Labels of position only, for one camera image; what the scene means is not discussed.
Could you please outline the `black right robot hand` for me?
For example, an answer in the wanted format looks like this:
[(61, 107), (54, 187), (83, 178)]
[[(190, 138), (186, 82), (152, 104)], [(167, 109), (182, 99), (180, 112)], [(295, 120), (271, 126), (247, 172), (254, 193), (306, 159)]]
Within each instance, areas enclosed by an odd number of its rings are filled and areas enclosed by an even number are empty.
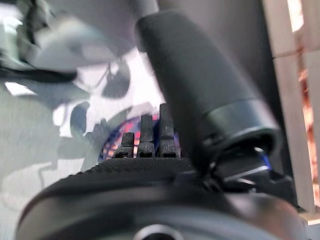
[(18, 240), (304, 240), (292, 180), (273, 171), (281, 129), (250, 78), (184, 15), (136, 24), (165, 103), (111, 159), (25, 207)]

